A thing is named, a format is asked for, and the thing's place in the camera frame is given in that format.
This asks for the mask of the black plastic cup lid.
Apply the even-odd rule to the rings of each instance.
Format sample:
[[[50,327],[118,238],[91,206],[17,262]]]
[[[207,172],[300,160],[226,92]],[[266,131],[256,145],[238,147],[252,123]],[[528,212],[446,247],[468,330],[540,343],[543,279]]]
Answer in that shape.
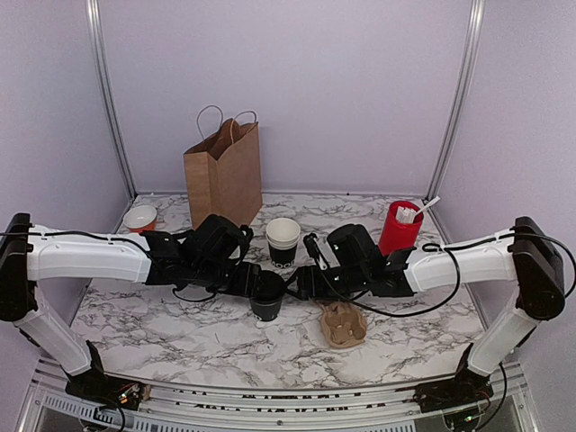
[[[251,300],[262,304],[280,301],[284,296],[284,279],[273,271],[263,270],[257,277]]]

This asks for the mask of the black paper coffee cup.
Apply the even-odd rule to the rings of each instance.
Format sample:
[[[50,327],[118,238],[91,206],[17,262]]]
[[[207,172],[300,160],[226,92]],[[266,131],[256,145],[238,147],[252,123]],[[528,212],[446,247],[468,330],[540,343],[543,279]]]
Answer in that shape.
[[[252,298],[250,300],[250,307],[257,320],[270,322],[278,317],[282,303],[283,296],[272,300]]]

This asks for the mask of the cardboard cup carrier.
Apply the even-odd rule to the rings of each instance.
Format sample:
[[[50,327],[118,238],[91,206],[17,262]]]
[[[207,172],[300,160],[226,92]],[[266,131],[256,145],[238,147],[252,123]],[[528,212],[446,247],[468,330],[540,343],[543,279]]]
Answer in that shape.
[[[321,309],[320,329],[331,348],[347,349],[365,342],[367,321],[351,303],[343,301],[318,301]]]

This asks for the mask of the brown paper bag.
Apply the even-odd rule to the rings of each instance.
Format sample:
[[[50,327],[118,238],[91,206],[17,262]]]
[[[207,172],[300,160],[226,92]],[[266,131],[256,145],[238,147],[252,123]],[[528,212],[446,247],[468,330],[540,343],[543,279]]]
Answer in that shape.
[[[184,153],[184,173],[192,226],[211,214],[236,225],[250,224],[263,205],[257,113],[253,121],[237,116],[220,120],[219,128]]]

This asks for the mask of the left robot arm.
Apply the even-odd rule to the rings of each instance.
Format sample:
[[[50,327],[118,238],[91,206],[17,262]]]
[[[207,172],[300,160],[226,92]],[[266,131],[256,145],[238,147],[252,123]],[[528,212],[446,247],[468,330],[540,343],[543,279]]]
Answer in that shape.
[[[245,259],[252,238],[248,226],[217,215],[177,234],[145,230],[120,235],[49,229],[17,213],[1,235],[1,319],[59,363],[67,393],[136,410],[144,384],[107,374],[95,345],[49,306],[38,282],[112,279],[178,291],[195,285],[214,295],[254,298],[265,282],[261,267]]]

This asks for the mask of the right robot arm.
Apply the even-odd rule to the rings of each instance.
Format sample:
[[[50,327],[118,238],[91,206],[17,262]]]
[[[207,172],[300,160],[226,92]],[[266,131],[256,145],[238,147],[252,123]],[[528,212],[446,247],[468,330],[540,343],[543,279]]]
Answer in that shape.
[[[470,242],[422,248],[407,247],[383,254],[360,224],[347,224],[328,235],[338,264],[332,266],[315,234],[303,244],[312,265],[297,268],[287,283],[299,300],[351,302],[355,293],[406,298],[436,288],[489,281],[511,281],[517,294],[483,333],[463,352],[453,377],[420,384],[413,396],[421,412],[447,410],[492,396],[491,374],[520,347],[542,321],[561,314],[573,293],[564,281],[560,241],[546,236],[529,217],[511,229]]]

